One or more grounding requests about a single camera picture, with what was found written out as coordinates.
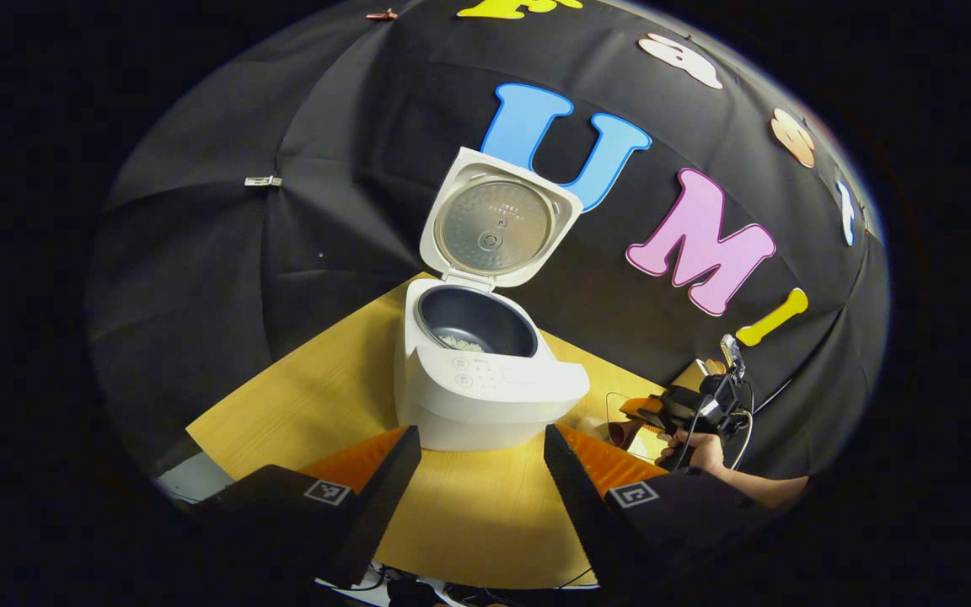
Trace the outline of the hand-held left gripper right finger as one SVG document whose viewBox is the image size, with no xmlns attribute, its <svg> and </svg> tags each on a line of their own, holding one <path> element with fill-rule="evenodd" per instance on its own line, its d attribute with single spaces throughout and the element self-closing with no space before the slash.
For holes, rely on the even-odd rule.
<svg viewBox="0 0 971 607">
<path fill-rule="evenodd" d="M 545 464 L 604 591 L 682 579 L 774 515 L 708 472 L 667 472 L 563 424 L 546 428 Z"/>
</svg>

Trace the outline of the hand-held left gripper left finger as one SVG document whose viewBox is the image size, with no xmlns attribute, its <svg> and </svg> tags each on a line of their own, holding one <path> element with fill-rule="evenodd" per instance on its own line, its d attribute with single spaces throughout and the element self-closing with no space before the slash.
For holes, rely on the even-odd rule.
<svg viewBox="0 0 971 607">
<path fill-rule="evenodd" d="M 397 427 L 301 469 L 263 465 L 194 504 L 193 518 L 270 572 L 350 588 L 420 462 L 419 429 Z"/>
</svg>

